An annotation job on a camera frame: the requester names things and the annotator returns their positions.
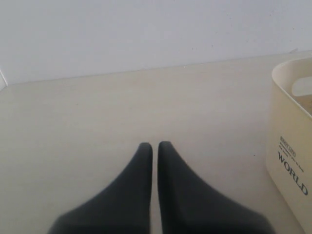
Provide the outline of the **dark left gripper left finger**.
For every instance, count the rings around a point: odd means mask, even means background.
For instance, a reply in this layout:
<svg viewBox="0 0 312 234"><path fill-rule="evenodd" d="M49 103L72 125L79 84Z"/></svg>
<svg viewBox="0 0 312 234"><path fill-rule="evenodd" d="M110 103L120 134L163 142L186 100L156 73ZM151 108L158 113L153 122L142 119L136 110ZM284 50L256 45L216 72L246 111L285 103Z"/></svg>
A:
<svg viewBox="0 0 312 234"><path fill-rule="evenodd" d="M148 234L153 149L139 144L118 177L98 195L61 215L50 234Z"/></svg>

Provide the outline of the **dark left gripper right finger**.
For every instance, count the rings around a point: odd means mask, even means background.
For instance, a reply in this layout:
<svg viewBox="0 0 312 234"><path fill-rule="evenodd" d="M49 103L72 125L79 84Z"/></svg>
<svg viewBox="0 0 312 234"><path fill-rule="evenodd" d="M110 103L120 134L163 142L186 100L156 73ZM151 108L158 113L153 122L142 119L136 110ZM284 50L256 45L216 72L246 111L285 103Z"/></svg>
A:
<svg viewBox="0 0 312 234"><path fill-rule="evenodd" d="M157 189L164 234L273 234L262 214L202 180L169 141L158 146Z"/></svg>

